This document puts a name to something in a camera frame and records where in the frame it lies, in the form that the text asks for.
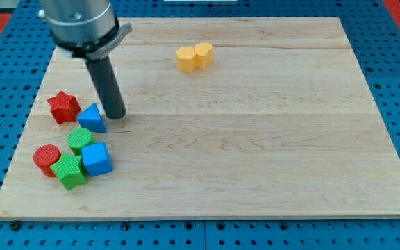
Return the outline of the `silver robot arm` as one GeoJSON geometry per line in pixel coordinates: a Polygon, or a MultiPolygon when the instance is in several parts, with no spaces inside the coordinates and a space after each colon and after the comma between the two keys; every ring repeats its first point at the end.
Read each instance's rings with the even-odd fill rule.
{"type": "Polygon", "coordinates": [[[40,0],[39,18],[53,41],[75,58],[101,60],[132,32],[121,25],[110,0],[40,0]]]}

